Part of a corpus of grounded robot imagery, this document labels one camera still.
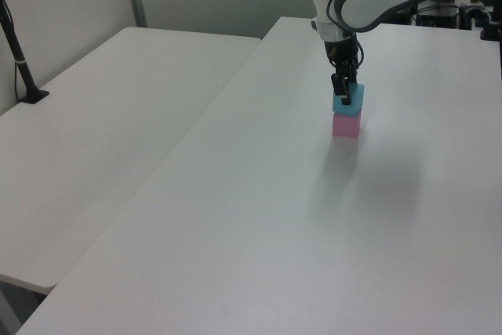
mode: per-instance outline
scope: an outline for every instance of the black stand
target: black stand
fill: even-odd
[[[10,49],[13,52],[16,66],[19,68],[24,85],[26,86],[26,96],[20,99],[20,102],[36,104],[42,98],[48,96],[49,92],[37,88],[33,78],[31,77],[30,69],[28,68],[26,59],[24,58],[23,50],[21,49],[19,41],[17,40],[16,32],[14,31],[14,23],[5,0],[0,0],[0,24],[2,24],[2,29],[7,37]]]

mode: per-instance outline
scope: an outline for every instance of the table top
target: table top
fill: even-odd
[[[362,135],[282,18],[19,335],[502,328],[498,44],[381,25]]]
[[[0,279],[48,293],[259,41],[127,28],[0,117]]]

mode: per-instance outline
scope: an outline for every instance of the pink cube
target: pink cube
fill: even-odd
[[[333,136],[334,137],[359,137],[359,126],[361,125],[361,112],[355,117],[335,113],[333,116]]]

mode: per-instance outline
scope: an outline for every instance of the stacked cubes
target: stacked cubes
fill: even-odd
[[[364,85],[351,83],[349,85],[351,104],[343,105],[340,96],[333,95],[333,135],[335,137],[359,137],[361,125],[362,99]]]

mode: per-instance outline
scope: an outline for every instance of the blue cube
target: blue cube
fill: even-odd
[[[362,99],[364,97],[364,85],[349,84],[349,93],[351,94],[351,105],[343,105],[342,98],[333,94],[333,111],[337,114],[355,117],[362,109]]]

